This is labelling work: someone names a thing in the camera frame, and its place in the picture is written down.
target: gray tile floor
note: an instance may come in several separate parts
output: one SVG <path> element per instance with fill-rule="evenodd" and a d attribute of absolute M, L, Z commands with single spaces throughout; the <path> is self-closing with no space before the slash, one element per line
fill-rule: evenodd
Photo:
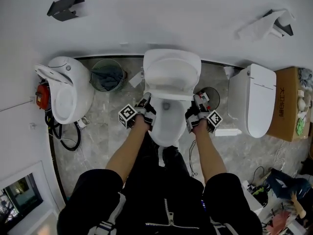
<path fill-rule="evenodd" d="M 115 58 L 128 73 L 129 79 L 140 71 L 142 58 Z M 88 68 L 99 59 L 81 60 Z M 214 87 L 220 94 L 221 102 L 217 109 L 223 117 L 220 128 L 232 128 L 232 119 L 227 115 L 228 80 L 223 67 L 202 64 L 201 77 L 195 90 L 203 87 Z M 129 131 L 126 131 L 118 122 L 118 111 L 130 103 L 133 104 L 142 97 L 144 83 L 136 88 L 129 83 L 120 92 L 101 93 L 95 92 L 93 104 L 86 117 L 90 124 L 82 130 L 81 150 L 75 152 L 65 150 L 58 141 L 54 141 L 56 160 L 60 172 L 61 181 L 67 196 L 71 196 L 75 183 L 81 173 L 93 168 L 104 168 L 112 154 L 123 143 Z M 63 128 L 63 138 L 76 140 L 77 134 L 74 125 L 66 125 Z M 285 158 L 284 172 L 292 175 L 301 167 L 301 161 L 308 155 L 311 140 L 286 142 L 280 139 L 264 136 L 255 139 L 245 134 L 234 137 L 215 137 L 211 135 L 216 149 L 223 158 L 229 172 L 236 174 L 241 181 L 252 180 L 255 169 L 262 165 L 281 168 L 282 162 L 275 163 L 274 156 L 278 149 Z M 193 134 L 187 131 L 179 141 L 179 150 L 189 168 L 189 147 L 195 139 Z M 195 178 L 203 182 L 197 146 L 192 152 L 193 169 L 198 173 Z M 258 170 L 256 177 L 260 177 L 262 170 Z"/>

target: window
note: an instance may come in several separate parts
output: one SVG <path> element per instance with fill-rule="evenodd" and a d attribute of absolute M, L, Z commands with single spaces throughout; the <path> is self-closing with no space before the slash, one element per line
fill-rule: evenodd
<path fill-rule="evenodd" d="M 32 173 L 0 189 L 0 234 L 12 229 L 42 202 Z"/>

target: wall-mounted toilet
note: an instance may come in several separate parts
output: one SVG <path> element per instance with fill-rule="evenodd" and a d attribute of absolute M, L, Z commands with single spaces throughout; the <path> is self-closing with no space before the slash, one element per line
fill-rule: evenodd
<path fill-rule="evenodd" d="M 90 84 L 90 72 L 81 62 L 56 57 L 48 67 L 35 65 L 35 71 L 49 83 L 52 113 L 58 123 L 74 123 L 87 113 L 94 88 Z"/>
<path fill-rule="evenodd" d="M 276 95 L 276 73 L 252 64 L 230 78 L 228 114 L 244 133 L 260 138 L 269 129 Z"/>
<path fill-rule="evenodd" d="M 143 69 L 145 92 L 151 93 L 150 104 L 156 110 L 150 136 L 160 146 L 177 146 L 199 81 L 200 57 L 182 50 L 152 49 L 144 55 Z"/>

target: person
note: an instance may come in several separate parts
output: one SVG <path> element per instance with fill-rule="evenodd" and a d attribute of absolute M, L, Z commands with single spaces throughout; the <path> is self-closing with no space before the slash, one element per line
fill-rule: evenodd
<path fill-rule="evenodd" d="M 149 127 L 137 115 L 106 169 L 79 177 L 59 215 L 59 235 L 225 234 L 220 229 L 233 235 L 262 234 L 238 177 L 227 173 L 209 137 L 206 120 L 193 129 L 205 188 L 189 175 L 176 147 L 165 148 L 165 167 L 158 165 L 158 146 Z"/>
<path fill-rule="evenodd" d="M 278 198 L 292 201 L 293 209 L 300 219 L 311 216 L 313 189 L 306 176 L 298 175 L 297 178 L 292 178 L 273 168 L 266 182 Z"/>

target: zipper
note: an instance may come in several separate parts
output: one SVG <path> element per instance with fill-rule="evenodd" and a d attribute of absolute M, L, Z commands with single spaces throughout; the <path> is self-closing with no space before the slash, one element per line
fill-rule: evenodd
<path fill-rule="evenodd" d="M 166 215 L 168 218 L 168 225 L 163 225 L 163 224 L 155 224 L 155 223 L 146 223 L 146 226 L 159 226 L 159 227 L 169 227 L 173 226 L 176 228 L 182 228 L 182 229 L 200 229 L 199 227 L 192 227 L 192 226 L 178 226 L 174 224 L 174 213 L 168 211 L 168 205 L 167 205 L 167 199 L 164 199 L 164 204 L 165 204 L 165 211 Z"/>

